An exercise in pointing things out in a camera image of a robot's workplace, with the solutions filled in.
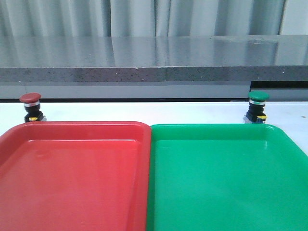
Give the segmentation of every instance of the gray curtain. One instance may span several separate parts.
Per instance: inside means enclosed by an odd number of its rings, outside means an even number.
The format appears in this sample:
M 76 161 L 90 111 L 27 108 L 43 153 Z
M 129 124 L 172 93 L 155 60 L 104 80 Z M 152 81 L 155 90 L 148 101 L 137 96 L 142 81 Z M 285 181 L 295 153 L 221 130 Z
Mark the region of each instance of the gray curtain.
M 277 35 L 283 4 L 284 0 L 0 0 L 0 35 Z

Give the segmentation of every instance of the green tray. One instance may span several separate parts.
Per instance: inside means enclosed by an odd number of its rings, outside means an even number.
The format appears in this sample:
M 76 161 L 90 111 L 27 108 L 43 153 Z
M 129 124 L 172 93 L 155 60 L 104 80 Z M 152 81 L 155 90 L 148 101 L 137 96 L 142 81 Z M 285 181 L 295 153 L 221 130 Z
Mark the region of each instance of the green tray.
M 265 124 L 152 126 L 148 231 L 307 231 L 308 157 Z

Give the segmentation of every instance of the plastic tray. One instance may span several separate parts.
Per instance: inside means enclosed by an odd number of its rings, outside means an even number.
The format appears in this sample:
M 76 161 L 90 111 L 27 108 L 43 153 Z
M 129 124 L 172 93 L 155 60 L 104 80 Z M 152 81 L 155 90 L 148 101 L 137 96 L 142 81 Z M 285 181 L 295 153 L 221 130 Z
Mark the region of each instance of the plastic tray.
M 307 231 L 308 157 L 271 125 L 155 125 L 148 231 Z
M 0 137 L 0 229 L 145 230 L 151 128 L 33 122 Z

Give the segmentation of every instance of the red button cap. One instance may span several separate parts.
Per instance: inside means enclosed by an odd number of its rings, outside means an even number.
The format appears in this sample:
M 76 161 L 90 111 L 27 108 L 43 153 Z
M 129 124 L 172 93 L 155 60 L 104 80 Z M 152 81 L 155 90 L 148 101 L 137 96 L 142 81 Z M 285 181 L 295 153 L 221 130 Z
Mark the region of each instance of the red button cap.
M 24 102 L 24 103 L 35 103 L 37 101 L 39 101 L 39 99 L 41 98 L 41 94 L 33 92 L 33 93 L 28 93 L 28 94 L 24 94 L 19 98 L 20 102 Z

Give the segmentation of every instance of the green button cap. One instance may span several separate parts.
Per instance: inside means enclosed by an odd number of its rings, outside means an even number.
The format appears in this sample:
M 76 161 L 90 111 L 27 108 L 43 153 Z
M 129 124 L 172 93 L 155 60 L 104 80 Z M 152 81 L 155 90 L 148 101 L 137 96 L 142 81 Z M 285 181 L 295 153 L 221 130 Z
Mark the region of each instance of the green button cap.
M 270 97 L 266 92 L 257 90 L 249 92 L 248 96 L 250 99 L 258 101 L 265 101 Z

